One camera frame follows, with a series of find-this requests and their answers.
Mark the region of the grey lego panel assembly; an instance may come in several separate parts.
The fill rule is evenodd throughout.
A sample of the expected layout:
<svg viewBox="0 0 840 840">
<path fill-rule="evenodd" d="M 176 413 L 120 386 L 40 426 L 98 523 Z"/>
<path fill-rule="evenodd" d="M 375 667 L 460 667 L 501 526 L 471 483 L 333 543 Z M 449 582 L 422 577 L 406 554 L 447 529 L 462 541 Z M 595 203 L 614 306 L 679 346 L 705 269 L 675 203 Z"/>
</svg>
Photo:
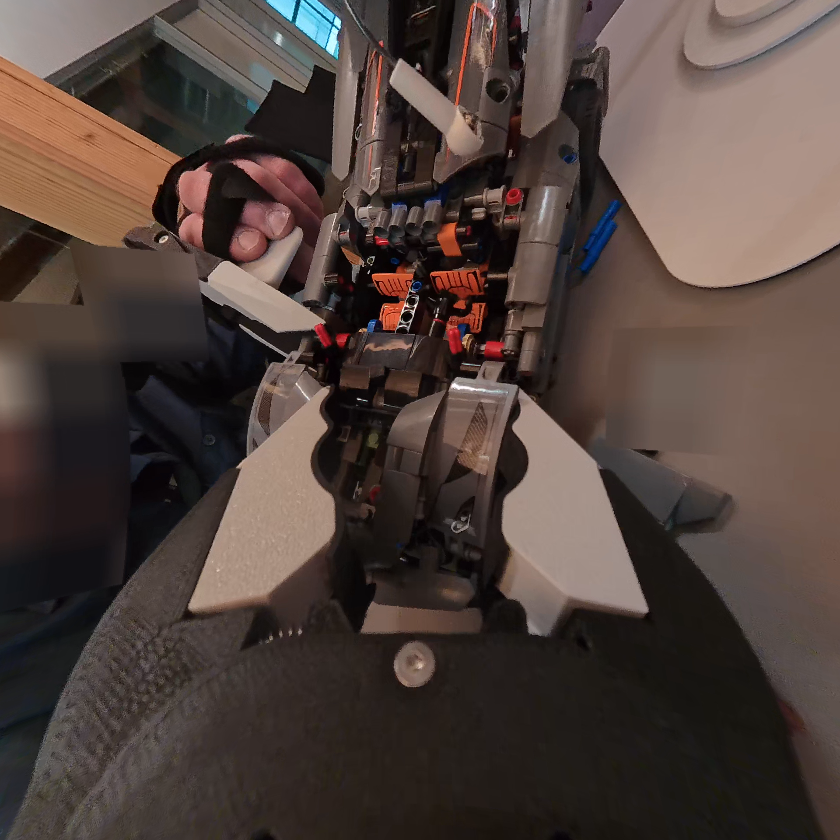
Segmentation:
<svg viewBox="0 0 840 840">
<path fill-rule="evenodd" d="M 732 496 L 689 477 L 641 452 L 594 438 L 587 452 L 612 471 L 667 530 L 674 533 L 721 530 L 734 510 Z"/>
</svg>

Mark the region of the light wooden beam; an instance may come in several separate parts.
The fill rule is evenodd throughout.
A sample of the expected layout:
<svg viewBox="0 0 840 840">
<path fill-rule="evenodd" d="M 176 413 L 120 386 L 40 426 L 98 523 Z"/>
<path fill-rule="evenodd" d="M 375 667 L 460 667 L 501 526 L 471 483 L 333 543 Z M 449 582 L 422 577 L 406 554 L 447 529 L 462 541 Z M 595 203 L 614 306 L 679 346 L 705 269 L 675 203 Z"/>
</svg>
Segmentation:
<svg viewBox="0 0 840 840">
<path fill-rule="evenodd" d="M 94 245 L 150 224 L 178 156 L 1 58 L 1 205 Z"/>
</svg>

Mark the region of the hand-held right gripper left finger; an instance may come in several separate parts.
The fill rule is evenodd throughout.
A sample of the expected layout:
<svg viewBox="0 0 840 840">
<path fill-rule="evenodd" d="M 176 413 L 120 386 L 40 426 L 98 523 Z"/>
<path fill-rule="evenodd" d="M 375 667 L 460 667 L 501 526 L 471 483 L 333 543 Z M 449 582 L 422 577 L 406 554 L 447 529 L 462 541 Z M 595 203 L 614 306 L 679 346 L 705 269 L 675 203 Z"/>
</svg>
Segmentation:
<svg viewBox="0 0 840 840">
<path fill-rule="evenodd" d="M 332 390 L 313 393 L 240 464 L 190 613 L 265 607 L 286 631 L 334 598 L 351 625 L 360 626 L 361 566 L 317 460 L 331 428 L 324 404 Z"/>
</svg>

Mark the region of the white round stand base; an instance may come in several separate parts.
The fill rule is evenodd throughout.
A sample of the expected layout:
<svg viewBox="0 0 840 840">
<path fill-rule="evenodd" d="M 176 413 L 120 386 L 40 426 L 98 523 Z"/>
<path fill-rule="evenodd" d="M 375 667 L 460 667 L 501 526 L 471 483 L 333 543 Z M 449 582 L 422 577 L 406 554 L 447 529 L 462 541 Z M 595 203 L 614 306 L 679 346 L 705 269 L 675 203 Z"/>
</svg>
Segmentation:
<svg viewBox="0 0 840 840">
<path fill-rule="evenodd" d="M 838 1 L 698 1 L 683 52 L 694 67 L 734 67 L 783 44 L 838 9 Z"/>
</svg>

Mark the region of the person's left hand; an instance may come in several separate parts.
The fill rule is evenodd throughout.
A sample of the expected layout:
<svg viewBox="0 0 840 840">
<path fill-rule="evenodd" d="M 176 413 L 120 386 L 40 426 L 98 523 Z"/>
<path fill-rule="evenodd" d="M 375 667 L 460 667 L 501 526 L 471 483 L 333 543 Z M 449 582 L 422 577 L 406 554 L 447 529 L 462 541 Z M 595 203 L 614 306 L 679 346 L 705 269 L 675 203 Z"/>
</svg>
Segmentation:
<svg viewBox="0 0 840 840">
<path fill-rule="evenodd" d="M 248 201 L 229 242 L 233 260 L 245 263 L 264 255 L 269 245 L 300 228 L 303 240 L 287 271 L 284 282 L 302 287 L 307 280 L 324 212 L 316 189 L 293 163 L 271 155 L 257 161 L 238 160 L 236 165 L 257 182 L 271 199 Z M 203 247 L 205 209 L 211 183 L 208 164 L 182 174 L 178 182 L 181 209 L 185 213 L 178 235 L 198 248 Z"/>
</svg>

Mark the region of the grey lego car model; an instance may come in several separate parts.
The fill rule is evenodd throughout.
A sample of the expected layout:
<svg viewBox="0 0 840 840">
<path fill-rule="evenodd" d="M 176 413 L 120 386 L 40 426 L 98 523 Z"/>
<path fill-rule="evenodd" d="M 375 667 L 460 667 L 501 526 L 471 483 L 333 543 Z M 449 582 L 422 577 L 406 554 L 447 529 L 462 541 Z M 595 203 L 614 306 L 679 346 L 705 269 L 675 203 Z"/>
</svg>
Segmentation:
<svg viewBox="0 0 840 840">
<path fill-rule="evenodd" d="M 331 152 L 345 188 L 301 300 L 335 321 L 269 367 L 247 451 L 331 387 L 322 476 L 379 603 L 462 611 L 508 561 L 502 505 L 528 463 L 511 429 L 520 393 L 550 380 L 609 54 L 576 47 L 587 2 L 352 6 L 482 148 L 454 154 L 347 13 Z"/>
</svg>

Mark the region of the blue lego pin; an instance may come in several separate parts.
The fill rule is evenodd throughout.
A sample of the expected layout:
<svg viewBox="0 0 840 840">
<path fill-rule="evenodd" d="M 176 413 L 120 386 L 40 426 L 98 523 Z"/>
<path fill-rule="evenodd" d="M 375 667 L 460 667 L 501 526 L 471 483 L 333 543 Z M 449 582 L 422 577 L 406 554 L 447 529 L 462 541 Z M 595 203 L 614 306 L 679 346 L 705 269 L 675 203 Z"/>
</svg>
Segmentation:
<svg viewBox="0 0 840 840">
<path fill-rule="evenodd" d="M 579 266 L 580 273 L 587 275 L 592 270 L 616 229 L 617 222 L 615 219 L 610 219 L 605 223 L 594 244 L 586 251 L 583 261 Z"/>
<path fill-rule="evenodd" d="M 594 225 L 592 231 L 588 239 L 584 243 L 584 252 L 587 254 L 590 250 L 592 250 L 596 243 L 602 239 L 602 234 L 605 228 L 609 226 L 609 224 L 613 221 L 615 215 L 621 208 L 622 203 L 618 200 L 613 200 L 607 209 L 604 211 L 604 214 L 598 219 L 597 223 Z"/>
</svg>

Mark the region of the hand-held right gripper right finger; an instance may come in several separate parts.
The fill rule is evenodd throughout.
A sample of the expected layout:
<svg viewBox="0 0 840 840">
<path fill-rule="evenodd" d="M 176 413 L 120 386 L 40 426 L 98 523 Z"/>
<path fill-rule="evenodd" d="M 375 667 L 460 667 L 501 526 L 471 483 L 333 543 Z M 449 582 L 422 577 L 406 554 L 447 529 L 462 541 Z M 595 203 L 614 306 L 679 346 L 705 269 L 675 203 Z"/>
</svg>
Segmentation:
<svg viewBox="0 0 840 840">
<path fill-rule="evenodd" d="M 600 470 L 573 438 L 520 393 L 512 432 L 528 466 L 505 497 L 509 557 L 499 591 L 519 602 L 531 634 L 549 636 L 576 608 L 643 617 L 648 604 Z"/>
</svg>

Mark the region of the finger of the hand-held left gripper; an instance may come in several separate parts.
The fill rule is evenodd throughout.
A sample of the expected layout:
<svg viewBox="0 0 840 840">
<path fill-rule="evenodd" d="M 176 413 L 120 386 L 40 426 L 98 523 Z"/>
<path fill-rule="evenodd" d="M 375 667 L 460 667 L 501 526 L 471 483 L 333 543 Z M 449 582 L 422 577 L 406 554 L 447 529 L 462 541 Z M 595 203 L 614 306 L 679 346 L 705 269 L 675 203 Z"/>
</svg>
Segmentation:
<svg viewBox="0 0 840 840">
<path fill-rule="evenodd" d="M 324 321 L 300 303 L 226 260 L 199 281 L 205 298 L 229 306 L 274 333 L 314 331 Z"/>
<path fill-rule="evenodd" d="M 261 324 L 241 322 L 239 328 L 256 341 L 265 345 L 272 353 L 286 359 L 290 350 L 291 339 L 285 333 L 273 332 Z"/>
</svg>

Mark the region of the white rounded board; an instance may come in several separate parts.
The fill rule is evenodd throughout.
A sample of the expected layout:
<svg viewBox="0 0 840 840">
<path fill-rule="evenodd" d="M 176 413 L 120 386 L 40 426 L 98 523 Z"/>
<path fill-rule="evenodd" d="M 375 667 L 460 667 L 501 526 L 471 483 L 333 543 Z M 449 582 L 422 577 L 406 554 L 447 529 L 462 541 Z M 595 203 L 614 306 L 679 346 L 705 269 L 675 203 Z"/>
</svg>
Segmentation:
<svg viewBox="0 0 840 840">
<path fill-rule="evenodd" d="M 601 155 L 667 270 L 701 288 L 778 276 L 838 245 L 839 11 L 739 65 L 683 52 L 695 2 L 624 2 Z"/>
</svg>

